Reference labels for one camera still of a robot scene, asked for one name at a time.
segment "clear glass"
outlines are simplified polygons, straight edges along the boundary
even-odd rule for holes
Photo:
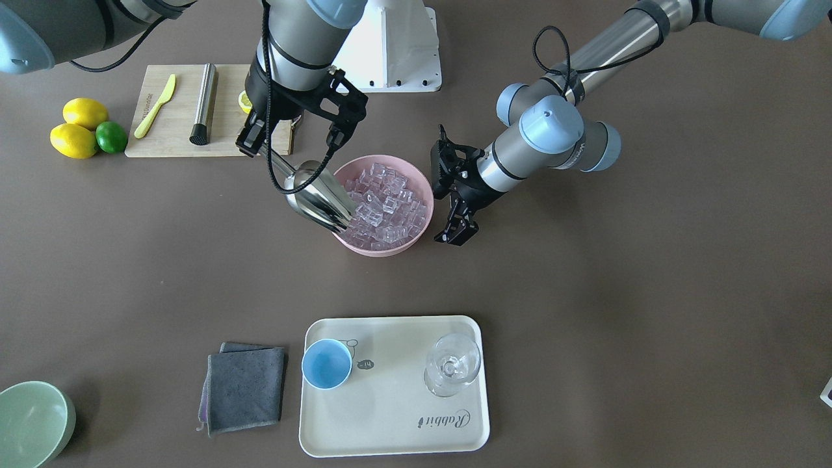
[[[445,335],[428,353],[424,384],[436,396],[454,396],[477,378],[482,361],[479,346],[470,336]]]

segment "green bowl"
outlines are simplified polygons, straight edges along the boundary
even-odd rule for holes
[[[75,406],[52,384],[30,381],[0,392],[3,468],[36,468],[55,458],[75,429]]]

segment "folded gray cloth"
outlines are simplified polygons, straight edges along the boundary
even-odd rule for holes
[[[222,343],[208,356],[199,419],[208,436],[267,426],[280,420],[284,348]]]

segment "pink bowl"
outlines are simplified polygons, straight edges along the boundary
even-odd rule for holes
[[[410,246],[416,243],[418,239],[424,234],[425,231],[428,230],[428,225],[430,224],[430,218],[433,217],[433,191],[430,189],[430,183],[428,179],[425,178],[424,174],[416,168],[413,164],[405,161],[404,159],[399,159],[395,156],[387,156],[384,154],[373,154],[369,156],[362,156],[357,159],[354,159],[350,162],[347,162],[343,166],[341,166],[337,171],[335,171],[335,178],[338,179],[338,182],[344,184],[349,179],[355,179],[356,177],[361,175],[361,171],[364,169],[369,170],[373,163],[377,162],[379,164],[384,164],[391,169],[395,169],[396,172],[402,174],[403,176],[408,178],[408,189],[414,192],[414,195],[419,198],[419,200],[424,203],[424,205],[428,208],[428,212],[425,215],[425,223],[422,231],[420,231],[413,239],[411,239],[408,243],[404,244],[400,247],[395,247],[392,249],[388,249],[386,251],[370,251],[358,248],[356,246],[350,245],[347,241],[341,238],[341,236],[335,234],[335,238],[338,239],[342,244],[347,246],[348,249],[351,251],[355,251],[360,253],[361,255],[366,256],[375,256],[375,257],[382,257],[382,256],[391,256],[396,255],[401,251],[406,251]]]

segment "yellow lemon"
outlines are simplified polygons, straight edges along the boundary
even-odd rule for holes
[[[98,151],[96,135],[75,123],[62,123],[49,132],[49,142],[62,155],[87,159]]]
[[[63,120],[75,123],[87,130],[95,130],[98,124],[110,118],[104,104],[89,97],[76,97],[63,106]]]
[[[243,112],[251,112],[251,101],[249,101],[248,95],[245,94],[245,90],[237,97],[237,103],[240,104],[240,109],[242,109]]]

